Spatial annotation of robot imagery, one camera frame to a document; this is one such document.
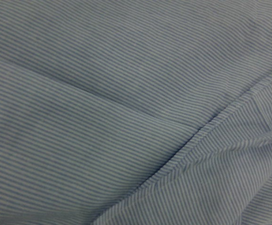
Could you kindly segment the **light blue striped shirt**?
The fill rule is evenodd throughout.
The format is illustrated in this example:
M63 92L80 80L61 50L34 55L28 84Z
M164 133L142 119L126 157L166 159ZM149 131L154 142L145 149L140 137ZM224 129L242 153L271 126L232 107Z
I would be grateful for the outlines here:
M0 225L272 225L272 0L0 0Z

